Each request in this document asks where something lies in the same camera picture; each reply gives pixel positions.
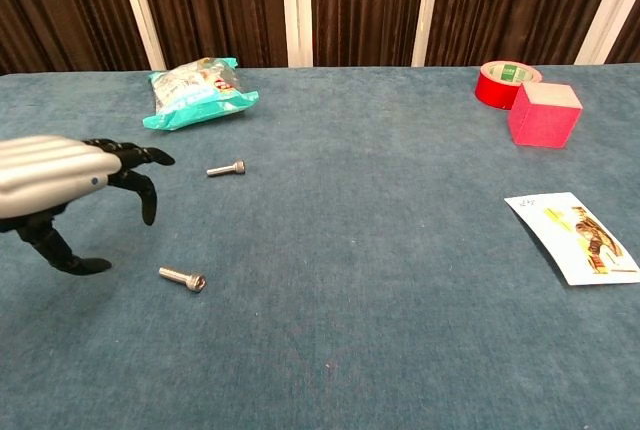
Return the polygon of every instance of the roll of tape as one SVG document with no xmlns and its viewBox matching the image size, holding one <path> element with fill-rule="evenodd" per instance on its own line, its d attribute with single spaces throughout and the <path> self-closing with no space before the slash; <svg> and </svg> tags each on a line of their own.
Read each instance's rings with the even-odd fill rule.
<svg viewBox="0 0 640 430">
<path fill-rule="evenodd" d="M 476 97 L 492 107 L 510 110 L 522 82 L 540 82 L 542 74 L 524 63 L 496 60 L 480 67 Z"/>
</svg>

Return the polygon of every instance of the teal packaging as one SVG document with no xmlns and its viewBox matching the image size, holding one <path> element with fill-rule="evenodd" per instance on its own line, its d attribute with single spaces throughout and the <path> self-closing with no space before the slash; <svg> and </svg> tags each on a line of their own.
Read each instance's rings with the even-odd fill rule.
<svg viewBox="0 0 640 430">
<path fill-rule="evenodd" d="M 240 112 L 259 100 L 258 92 L 243 93 L 234 69 L 235 58 L 202 58 L 149 76 L 156 114 L 142 124 L 154 130 L 177 130 Z"/>
</svg>

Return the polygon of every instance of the bolt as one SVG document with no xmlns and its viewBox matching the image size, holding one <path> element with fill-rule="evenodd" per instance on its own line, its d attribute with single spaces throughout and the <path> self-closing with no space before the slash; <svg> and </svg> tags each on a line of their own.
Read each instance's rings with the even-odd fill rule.
<svg viewBox="0 0 640 430">
<path fill-rule="evenodd" d="M 244 161 L 238 160 L 233 165 L 229 165 L 227 167 L 219 167 L 219 168 L 211 168 L 207 170 L 208 177 L 215 177 L 217 175 L 224 175 L 225 173 L 244 173 Z"/>
<path fill-rule="evenodd" d="M 198 273 L 189 275 L 187 273 L 179 272 L 172 267 L 160 267 L 158 273 L 164 278 L 185 284 L 192 292 L 199 292 L 207 284 L 207 281 L 204 279 L 204 275 L 200 275 Z"/>
</svg>

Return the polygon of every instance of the pink foam block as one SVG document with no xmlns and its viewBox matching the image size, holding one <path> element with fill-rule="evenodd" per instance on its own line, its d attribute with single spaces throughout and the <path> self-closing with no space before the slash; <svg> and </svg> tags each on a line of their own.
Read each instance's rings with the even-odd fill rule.
<svg viewBox="0 0 640 430">
<path fill-rule="evenodd" d="M 517 145 L 562 148 L 582 113 L 569 85 L 524 82 L 509 111 L 509 130 Z"/>
</svg>

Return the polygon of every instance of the teal tablecloth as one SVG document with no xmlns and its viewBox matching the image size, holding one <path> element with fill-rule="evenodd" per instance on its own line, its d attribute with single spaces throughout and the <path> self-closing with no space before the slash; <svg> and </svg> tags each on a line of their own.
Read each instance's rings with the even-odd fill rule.
<svg viewBox="0 0 640 430">
<path fill-rule="evenodd" d="M 573 192 L 640 259 L 640 65 L 540 69 L 584 105 L 564 150 L 513 145 L 477 68 L 242 70 L 258 105 L 175 133 L 145 73 L 0 78 L 2 139 L 177 160 L 140 168 L 151 228 L 113 188 L 56 220 L 104 274 L 0 235 L 0 428 L 637 430 L 640 286 L 568 287 L 503 198 Z"/>
</svg>

